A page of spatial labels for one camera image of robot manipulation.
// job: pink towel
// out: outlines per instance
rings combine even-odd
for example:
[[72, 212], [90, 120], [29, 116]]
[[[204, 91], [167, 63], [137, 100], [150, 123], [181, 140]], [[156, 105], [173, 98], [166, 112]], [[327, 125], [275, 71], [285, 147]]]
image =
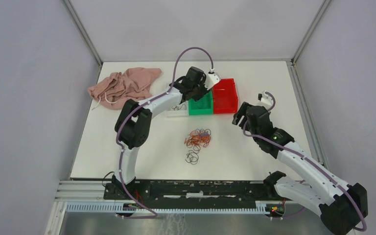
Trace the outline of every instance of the pink towel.
[[100, 100], [104, 107], [121, 109], [128, 99], [139, 101], [151, 97], [150, 85], [161, 73], [161, 69], [145, 68], [128, 69], [124, 73], [113, 72], [87, 91], [95, 101]]

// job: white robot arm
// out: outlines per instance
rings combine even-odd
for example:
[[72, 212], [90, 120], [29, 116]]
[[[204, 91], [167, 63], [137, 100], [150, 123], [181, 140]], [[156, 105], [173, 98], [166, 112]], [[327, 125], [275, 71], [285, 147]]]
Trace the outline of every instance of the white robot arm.
[[[266, 94], [272, 97], [269, 109]], [[263, 182], [273, 193], [291, 199], [320, 216], [325, 226], [334, 234], [346, 234], [351, 229], [364, 231], [364, 217], [368, 214], [367, 191], [360, 185], [349, 185], [313, 160], [283, 129], [273, 126], [269, 115], [275, 99], [268, 93], [259, 95], [263, 106], [243, 102], [234, 114], [234, 125], [239, 125], [244, 135], [254, 141], [266, 153], [297, 172], [310, 186], [297, 183], [284, 173], [276, 171]], [[355, 226], [362, 222], [363, 229]]]
[[121, 173], [125, 184], [135, 179], [135, 165], [139, 147], [148, 138], [150, 122], [154, 117], [191, 98], [198, 101], [220, 80], [219, 75], [213, 70], [209, 73], [204, 73], [198, 68], [191, 67], [186, 76], [177, 79], [172, 87], [172, 84], [170, 84], [170, 87], [159, 95], [139, 102], [128, 100], [124, 104], [117, 120], [115, 126], [116, 132], [119, 131], [126, 117], [139, 107], [139, 110], [132, 115], [138, 119], [136, 121], [126, 121], [120, 132], [117, 141], [122, 147], [123, 156], [121, 166], [117, 169], [115, 175]]

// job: red bin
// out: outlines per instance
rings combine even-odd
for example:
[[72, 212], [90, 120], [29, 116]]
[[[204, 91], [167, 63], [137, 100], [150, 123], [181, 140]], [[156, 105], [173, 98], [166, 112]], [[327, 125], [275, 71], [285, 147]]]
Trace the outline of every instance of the red bin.
[[238, 109], [238, 97], [233, 78], [222, 79], [212, 88], [214, 114], [234, 114]]

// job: green bin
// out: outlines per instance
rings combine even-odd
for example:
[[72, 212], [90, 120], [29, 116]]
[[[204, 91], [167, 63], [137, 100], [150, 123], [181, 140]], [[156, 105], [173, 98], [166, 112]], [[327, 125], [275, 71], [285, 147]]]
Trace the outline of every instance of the green bin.
[[213, 114], [213, 103], [212, 91], [210, 91], [197, 102], [195, 102], [195, 100], [193, 99], [190, 99], [188, 101], [188, 113], [189, 115]]

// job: white table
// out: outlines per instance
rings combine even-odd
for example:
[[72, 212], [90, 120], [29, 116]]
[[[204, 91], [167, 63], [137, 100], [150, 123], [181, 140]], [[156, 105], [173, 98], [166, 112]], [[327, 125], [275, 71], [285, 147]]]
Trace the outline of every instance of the white table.
[[[185, 75], [191, 66], [204, 71], [209, 62], [180, 62], [177, 78]], [[257, 103], [258, 93], [270, 91], [277, 104], [270, 118], [276, 127], [286, 130], [307, 152], [309, 151], [303, 122], [286, 66], [282, 61], [217, 61], [215, 71], [221, 78], [234, 78], [239, 106], [243, 101]], [[110, 73], [127, 68], [160, 68], [163, 71], [151, 87], [153, 95], [163, 91], [172, 80], [174, 62], [107, 62], [103, 64], [98, 81]], [[71, 178], [103, 178], [118, 167], [120, 147], [114, 131], [120, 110], [102, 106], [89, 112]], [[152, 120], [149, 138], [140, 148], [136, 164], [139, 179], [177, 180], [263, 180], [276, 170], [301, 180], [289, 167], [278, 162], [243, 135], [238, 126], [231, 124], [232, 114], [188, 117], [165, 117], [162, 113]], [[211, 129], [211, 143], [201, 149], [199, 163], [185, 161], [188, 148], [186, 136], [197, 128]]]

